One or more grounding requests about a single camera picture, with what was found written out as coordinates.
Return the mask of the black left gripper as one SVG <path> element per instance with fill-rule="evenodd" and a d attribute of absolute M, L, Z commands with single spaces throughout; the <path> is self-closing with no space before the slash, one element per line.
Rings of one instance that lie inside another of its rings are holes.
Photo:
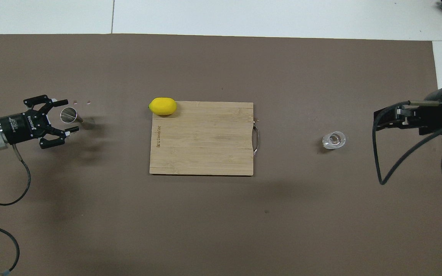
<path fill-rule="evenodd" d="M 47 95 L 39 95 L 23 100 L 28 108 L 27 111 L 0 117 L 0 129 L 6 144 L 15 145 L 28 140 L 38 139 L 41 149 L 48 149 L 60 146 L 70 133 L 79 131 L 79 127 L 71 127 L 65 130 L 59 130 L 51 127 L 48 119 L 48 112 L 63 105 L 68 105 L 69 101 L 51 99 Z M 39 110 L 35 110 L 36 105 L 42 105 Z M 57 138 L 48 140 L 44 138 L 46 134 L 56 136 Z"/>

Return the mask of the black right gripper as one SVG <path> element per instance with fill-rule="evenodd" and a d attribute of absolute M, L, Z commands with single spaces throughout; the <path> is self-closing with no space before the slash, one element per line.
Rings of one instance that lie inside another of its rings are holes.
<path fill-rule="evenodd" d="M 438 101 L 435 107 L 420 107 L 419 115 L 424 123 L 419 128 L 419 135 L 425 136 L 442 128 L 442 89 L 430 93 L 425 101 Z M 401 126 L 418 126 L 420 118 L 416 109 L 405 108 L 401 105 L 391 105 L 373 112 L 373 127 L 375 131 L 400 128 Z"/>

